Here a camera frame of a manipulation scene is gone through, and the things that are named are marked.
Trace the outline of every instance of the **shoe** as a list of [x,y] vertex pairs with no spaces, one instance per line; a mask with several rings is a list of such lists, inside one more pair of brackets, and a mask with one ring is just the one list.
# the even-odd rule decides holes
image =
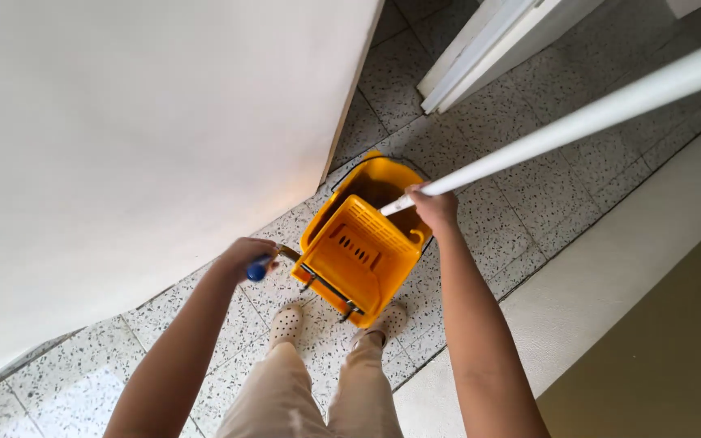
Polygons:
[[301,334],[304,319],[299,304],[289,303],[281,307],[272,319],[272,330],[269,331],[269,350],[284,342],[296,344]]
[[350,340],[351,351],[356,349],[358,342],[367,334],[380,332],[383,334],[383,346],[389,343],[389,339],[394,339],[404,331],[407,325],[407,309],[402,304],[390,303],[378,319],[369,328],[361,329]]

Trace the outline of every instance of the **person's right hand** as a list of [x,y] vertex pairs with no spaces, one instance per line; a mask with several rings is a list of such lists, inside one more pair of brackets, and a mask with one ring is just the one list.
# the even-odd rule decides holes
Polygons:
[[413,199],[418,216],[432,229],[434,236],[440,239],[441,235],[459,226],[456,220],[459,204],[453,192],[436,196],[424,195],[421,193],[421,187],[426,184],[429,182],[411,185],[405,189],[405,193]]

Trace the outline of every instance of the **yellow mop bucket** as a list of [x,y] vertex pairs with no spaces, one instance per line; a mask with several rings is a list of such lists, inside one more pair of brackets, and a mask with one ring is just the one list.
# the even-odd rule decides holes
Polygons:
[[307,226],[291,271],[359,327],[375,321],[432,236],[414,208],[378,212],[421,177],[377,151],[364,159]]

